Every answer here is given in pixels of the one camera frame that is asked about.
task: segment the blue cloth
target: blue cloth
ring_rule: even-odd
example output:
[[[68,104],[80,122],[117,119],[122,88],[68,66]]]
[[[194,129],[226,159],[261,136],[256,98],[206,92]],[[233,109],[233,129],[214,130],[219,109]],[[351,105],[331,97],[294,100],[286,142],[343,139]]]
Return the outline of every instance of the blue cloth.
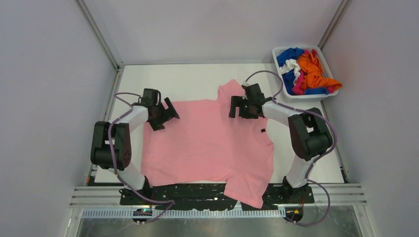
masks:
[[[276,60],[278,61],[278,65],[282,67],[285,64],[285,60],[287,59],[295,59],[297,60],[299,56],[301,56],[304,53],[304,49],[301,48],[289,48],[282,52],[278,57],[276,57]]]
[[[282,74],[282,78],[284,79],[284,86],[285,89],[287,90],[288,94],[290,95],[295,95],[293,92],[293,87],[294,87],[294,69],[292,69],[291,71]],[[314,89],[307,89],[304,91],[304,95],[318,95],[318,94],[329,94],[329,91],[325,88],[325,87],[319,87],[319,88],[314,88]]]

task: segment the cable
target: cable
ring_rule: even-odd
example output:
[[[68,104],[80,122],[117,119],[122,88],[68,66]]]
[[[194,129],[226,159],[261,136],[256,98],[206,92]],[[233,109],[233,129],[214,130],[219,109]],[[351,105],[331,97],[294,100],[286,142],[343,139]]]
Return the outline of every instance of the cable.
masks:
[[[112,121],[112,123],[109,125],[109,128],[108,128],[108,139],[109,139],[109,141],[112,141],[112,134],[111,134],[111,132],[112,132],[112,127],[114,126],[114,124],[116,123],[116,122],[118,122],[118,121],[120,121],[121,119],[123,119],[125,116],[127,116],[127,115],[129,115],[129,113],[131,113],[132,112],[132,110],[134,109],[133,107],[132,107],[132,105],[129,103],[129,102],[127,102],[126,100],[124,100],[124,99],[122,99],[122,98],[120,98],[118,95],[122,95],[122,94],[124,94],[124,95],[135,95],[135,96],[139,96],[139,97],[141,97],[140,95],[138,95],[138,94],[135,94],[135,93],[130,93],[130,92],[119,92],[119,93],[115,93],[114,94],[114,97],[116,98],[116,99],[118,99],[118,100],[120,100],[120,101],[122,101],[123,103],[125,103],[125,104],[127,104],[128,106],[129,106],[129,110],[127,111],[127,112],[125,112],[123,115],[121,115],[121,116],[119,116],[118,118],[116,118],[115,120],[113,120]],[[112,142],[109,142],[109,147],[111,148],[111,154],[112,154],[112,164],[113,164],[113,166],[114,166],[114,174],[116,175],[116,177],[119,179],[119,181],[122,183],[122,184],[124,184],[125,186],[127,186],[129,189],[131,189],[137,196],[139,196],[140,198],[142,198],[142,199],[144,199],[144,200],[146,200],[146,201],[149,201],[149,202],[152,202],[152,203],[156,203],[156,204],[165,204],[165,203],[170,203],[170,205],[163,211],[163,212],[161,212],[158,216],[156,216],[156,217],[154,217],[154,218],[152,218],[152,219],[150,219],[150,220],[147,220],[146,222],[145,222],[145,224],[148,224],[148,223],[151,223],[151,222],[154,222],[154,221],[156,221],[158,218],[160,218],[164,213],[166,213],[173,205],[174,205],[174,200],[167,200],[167,201],[157,201],[157,200],[152,200],[152,199],[149,199],[149,198],[147,198],[147,197],[145,197],[145,196],[143,196],[142,194],[140,194],[139,192],[137,192],[137,190],[135,190],[131,185],[129,185],[121,176],[119,176],[119,172],[118,172],[118,169],[117,169],[117,159],[116,159],[116,155],[115,155],[115,148],[114,148],[114,144],[112,144]]]
[[[336,143],[337,143],[337,136],[336,136],[336,131],[335,131],[335,127],[330,123],[330,121],[328,121],[325,117],[323,117],[323,116],[321,116],[320,114],[318,114],[318,113],[315,113],[315,112],[311,112],[311,111],[308,111],[308,110],[302,110],[302,109],[297,109],[297,108],[294,108],[294,107],[292,107],[292,106],[288,106],[288,105],[286,105],[286,104],[283,104],[283,103],[281,103],[281,102],[278,102],[277,101],[277,99],[276,99],[276,97],[281,93],[281,91],[283,90],[283,88],[284,88],[284,82],[282,81],[282,79],[281,79],[281,77],[277,74],[277,73],[275,73],[275,72],[272,72],[272,71],[268,71],[268,70],[261,70],[261,71],[257,71],[257,72],[254,72],[254,73],[252,73],[246,80],[245,80],[245,82],[247,82],[251,77],[253,77],[254,75],[256,75],[256,74],[258,74],[258,73],[270,73],[270,74],[272,74],[272,75],[274,75],[274,76],[276,76],[278,79],[279,79],[279,81],[281,82],[281,87],[279,88],[279,90],[278,90],[278,92],[276,92],[273,96],[272,96],[272,102],[274,102],[275,104],[277,104],[277,105],[279,105],[279,106],[282,106],[282,107],[284,107],[284,108],[286,108],[286,109],[289,109],[289,110],[293,110],[293,111],[297,111],[297,112],[301,112],[301,113],[307,113],[307,114],[311,114],[311,115],[313,115],[313,116],[316,116],[316,117],[318,117],[318,118],[320,118],[321,120],[323,120],[329,127],[330,127],[330,129],[331,129],[331,131],[332,131],[332,138],[333,138],[333,143],[332,143],[332,146],[331,146],[331,148],[329,149],[329,150],[327,150],[326,152],[324,152],[323,154],[321,154],[319,157],[317,157],[317,158],[315,158],[314,160],[313,160],[313,162],[310,164],[310,166],[309,166],[309,168],[307,169],[307,172],[306,172],[306,174],[305,174],[305,176],[304,176],[304,178],[308,181],[308,182],[310,182],[310,183],[313,183],[313,184],[316,184],[316,185],[318,185],[320,188],[322,188],[325,192],[326,192],[326,196],[327,196],[327,198],[328,198],[328,207],[327,207],[327,210],[326,210],[326,213],[325,213],[325,215],[323,216],[323,218],[321,218],[319,221],[317,221],[317,222],[315,222],[315,223],[312,223],[312,224],[305,224],[305,223],[300,223],[300,222],[296,222],[295,224],[296,225],[299,225],[299,226],[306,226],[306,227],[308,227],[308,226],[314,226],[314,225],[317,225],[317,224],[320,224],[321,222],[323,222],[324,220],[325,220],[325,218],[327,217],[327,215],[329,214],[329,212],[330,212],[330,207],[331,207],[331,201],[330,201],[330,195],[329,195],[329,193],[327,192],[327,190],[326,190],[326,188],[325,187],[323,187],[321,184],[319,184],[319,183],[317,183],[317,182],[315,182],[315,181],[313,181],[313,180],[310,180],[310,179],[308,179],[308,176],[310,175],[310,172],[311,172],[311,170],[313,169],[313,167],[314,167],[314,165],[316,164],[316,162],[318,161],[318,160],[320,160],[322,157],[324,157],[325,155],[327,155],[327,154],[329,154],[330,152],[332,152],[335,148],[336,148]]]

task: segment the white table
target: white table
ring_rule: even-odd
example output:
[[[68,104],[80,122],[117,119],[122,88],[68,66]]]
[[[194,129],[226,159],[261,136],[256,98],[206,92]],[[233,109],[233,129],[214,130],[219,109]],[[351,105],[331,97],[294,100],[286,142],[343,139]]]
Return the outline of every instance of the white table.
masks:
[[[217,89],[231,79],[241,84],[250,74],[259,70],[276,72],[274,64],[171,64],[171,65],[135,65],[125,66],[118,92],[142,94],[144,88],[154,88],[169,97],[171,101],[190,101],[217,98]],[[278,79],[267,73],[260,73],[249,81],[259,83],[265,97],[274,95],[279,88]],[[133,103],[135,96],[123,95],[122,98]],[[300,109],[317,107],[322,110],[320,102],[290,104]],[[117,101],[111,119],[115,119],[128,110],[127,105]],[[269,120],[267,134],[274,143],[274,172],[271,183],[282,183],[294,158],[288,127]],[[131,162],[140,169],[143,127],[131,133]],[[332,152],[317,162],[310,179],[320,183],[343,183],[336,152]],[[97,170],[96,183],[119,183],[113,173]]]

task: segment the white laundry basket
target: white laundry basket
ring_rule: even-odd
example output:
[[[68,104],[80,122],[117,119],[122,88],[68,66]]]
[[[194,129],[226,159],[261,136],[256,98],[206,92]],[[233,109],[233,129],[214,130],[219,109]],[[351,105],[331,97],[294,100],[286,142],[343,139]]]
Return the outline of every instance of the white laundry basket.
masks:
[[[330,72],[329,66],[326,63],[326,60],[322,54],[322,52],[320,51],[320,49],[316,46],[307,46],[307,45],[293,45],[293,46],[287,46],[287,47],[277,47],[274,48],[272,50],[272,55],[274,56],[274,61],[275,61],[275,66],[276,66],[276,70],[277,72],[279,72],[279,64],[278,61],[276,60],[276,57],[278,55],[280,55],[282,52],[284,52],[285,50],[289,49],[289,48],[302,48],[302,49],[307,49],[308,51],[311,51],[313,49],[315,49],[317,51],[317,56],[320,59],[320,64],[322,65],[323,68],[323,73],[322,76],[324,78],[334,78],[332,76],[332,73]],[[321,101],[326,97],[329,96],[335,96],[337,95],[338,90],[331,93],[331,94],[319,94],[319,95],[290,95],[288,94],[287,90],[285,89],[285,86],[283,86],[283,90],[281,92],[282,97],[284,98],[284,100],[286,102],[304,102],[304,101]]]

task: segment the pink shirt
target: pink shirt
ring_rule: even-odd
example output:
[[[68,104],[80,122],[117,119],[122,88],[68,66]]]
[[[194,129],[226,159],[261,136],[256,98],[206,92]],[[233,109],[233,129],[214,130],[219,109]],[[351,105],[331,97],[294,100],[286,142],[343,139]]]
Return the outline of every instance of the pink shirt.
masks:
[[[180,119],[163,130],[144,125],[141,172],[151,185],[227,181],[226,196],[262,207],[273,173],[267,118],[229,118],[233,95],[244,95],[235,80],[219,87],[217,100],[173,102]]]

